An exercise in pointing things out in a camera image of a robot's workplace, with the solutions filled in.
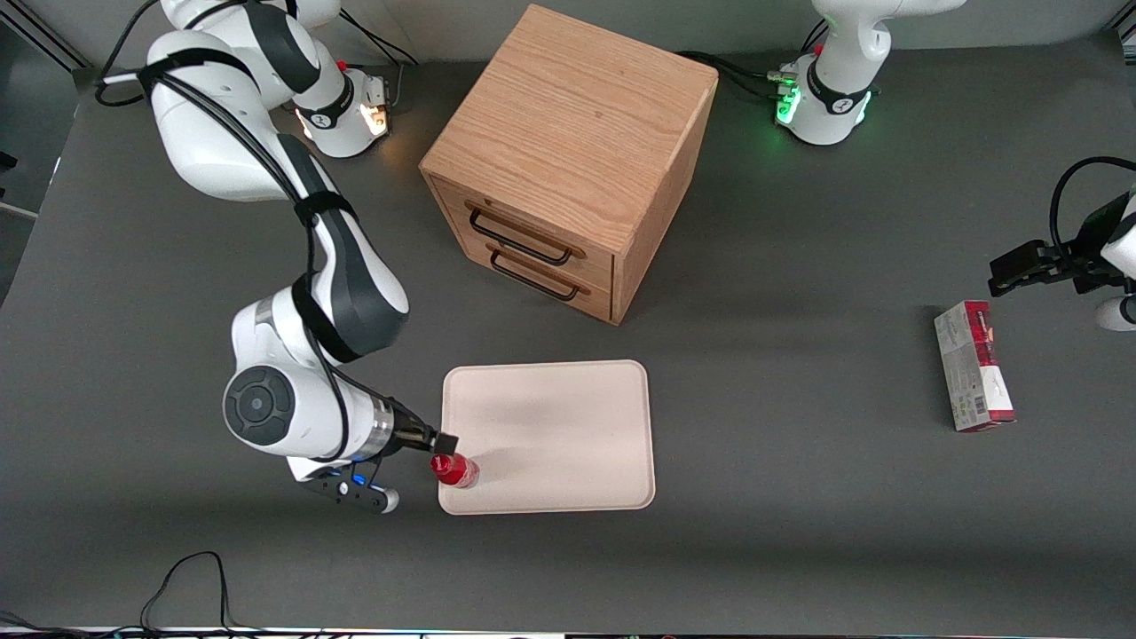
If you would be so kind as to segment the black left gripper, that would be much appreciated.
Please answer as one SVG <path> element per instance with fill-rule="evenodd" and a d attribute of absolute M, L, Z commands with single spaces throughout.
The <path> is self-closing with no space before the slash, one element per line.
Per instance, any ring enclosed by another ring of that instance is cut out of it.
<path fill-rule="evenodd" d="M 1076 294 L 1099 288 L 1124 288 L 1131 292 L 1131 279 L 1111 265 L 1101 251 L 1120 226 L 1129 197 L 1116 197 L 1085 218 L 1077 235 L 1064 241 L 1059 229 L 1060 205 L 1052 204 L 1052 247 L 1030 240 L 989 262 L 989 294 L 1010 294 L 1017 288 L 1072 280 Z"/>

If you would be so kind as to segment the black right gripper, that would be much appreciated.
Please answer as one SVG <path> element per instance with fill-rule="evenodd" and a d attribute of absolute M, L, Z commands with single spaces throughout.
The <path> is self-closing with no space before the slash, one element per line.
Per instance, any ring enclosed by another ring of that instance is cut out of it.
<path fill-rule="evenodd" d="M 454 456 L 459 438 L 431 426 L 400 403 L 389 403 L 393 415 L 393 432 L 389 447 L 396 453 L 403 448 L 418 453 Z"/>

